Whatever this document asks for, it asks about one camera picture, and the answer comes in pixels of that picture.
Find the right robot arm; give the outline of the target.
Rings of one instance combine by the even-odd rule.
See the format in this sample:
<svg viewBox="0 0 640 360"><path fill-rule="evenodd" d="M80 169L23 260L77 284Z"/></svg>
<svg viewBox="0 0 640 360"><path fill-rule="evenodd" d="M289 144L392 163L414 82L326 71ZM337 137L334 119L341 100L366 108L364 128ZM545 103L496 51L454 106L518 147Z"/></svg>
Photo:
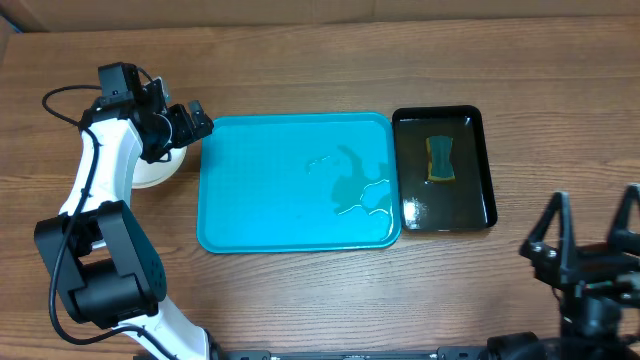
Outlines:
<svg viewBox="0 0 640 360"><path fill-rule="evenodd" d="M492 337L480 359L637 359L637 335L619 334L622 310L639 307L639 234L630 229L639 186L627 186L603 243L579 246L569 196L556 192L520 247L558 301L560 335Z"/></svg>

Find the green yellow sponge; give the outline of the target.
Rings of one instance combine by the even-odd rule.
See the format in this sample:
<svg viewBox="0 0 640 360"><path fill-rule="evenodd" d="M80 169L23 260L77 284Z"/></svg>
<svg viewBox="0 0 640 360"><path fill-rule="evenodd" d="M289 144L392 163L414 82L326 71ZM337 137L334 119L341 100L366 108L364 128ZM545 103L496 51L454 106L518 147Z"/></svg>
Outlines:
<svg viewBox="0 0 640 360"><path fill-rule="evenodd" d="M428 164L427 182L442 183L455 180L451 162L453 139L444 135L430 136L425 140Z"/></svg>

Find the white plate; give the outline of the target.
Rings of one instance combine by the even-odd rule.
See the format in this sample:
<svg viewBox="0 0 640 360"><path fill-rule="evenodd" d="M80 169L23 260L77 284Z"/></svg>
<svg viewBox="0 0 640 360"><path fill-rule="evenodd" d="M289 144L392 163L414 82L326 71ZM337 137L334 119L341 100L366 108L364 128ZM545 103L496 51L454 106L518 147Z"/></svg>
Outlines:
<svg viewBox="0 0 640 360"><path fill-rule="evenodd" d="M139 159L136 162L132 188L144 189L159 185L178 171L187 153L187 148L172 149L166 158L152 164Z"/></svg>

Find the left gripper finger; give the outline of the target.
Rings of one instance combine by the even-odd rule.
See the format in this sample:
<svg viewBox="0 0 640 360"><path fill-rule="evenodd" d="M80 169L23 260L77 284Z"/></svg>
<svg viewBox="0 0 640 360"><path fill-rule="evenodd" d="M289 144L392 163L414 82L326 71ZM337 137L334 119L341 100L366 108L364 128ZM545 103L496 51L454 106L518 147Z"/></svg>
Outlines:
<svg viewBox="0 0 640 360"><path fill-rule="evenodd" d="M164 101L165 101L166 103L169 103L169 102L170 102L170 92L169 92L169 89L168 89L168 87L167 87L166 82L165 82L165 81L164 81L160 76L158 76L158 77L155 77L155 78L151 81L151 83L152 83L155 87L157 87L157 88L158 88L158 92L160 92L160 93L161 93L162 98L164 99Z"/></svg>
<svg viewBox="0 0 640 360"><path fill-rule="evenodd" d="M212 134L214 124L213 120L205 113L203 107L198 100L188 103L190 115L190 132L193 141L201 140Z"/></svg>

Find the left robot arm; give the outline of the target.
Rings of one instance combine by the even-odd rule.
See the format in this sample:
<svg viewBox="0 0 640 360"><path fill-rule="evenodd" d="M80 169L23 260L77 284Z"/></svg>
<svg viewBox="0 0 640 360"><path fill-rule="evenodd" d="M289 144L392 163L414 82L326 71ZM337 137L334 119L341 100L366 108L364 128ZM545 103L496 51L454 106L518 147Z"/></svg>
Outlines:
<svg viewBox="0 0 640 360"><path fill-rule="evenodd" d="M103 66L99 81L100 96L74 124L83 150L71 193L34 230L51 324L74 345L125 334L155 359L218 359L209 332L168 297L160 256L130 209L137 162L169 162L213 122L197 101L169 106L162 79L136 65Z"/></svg>

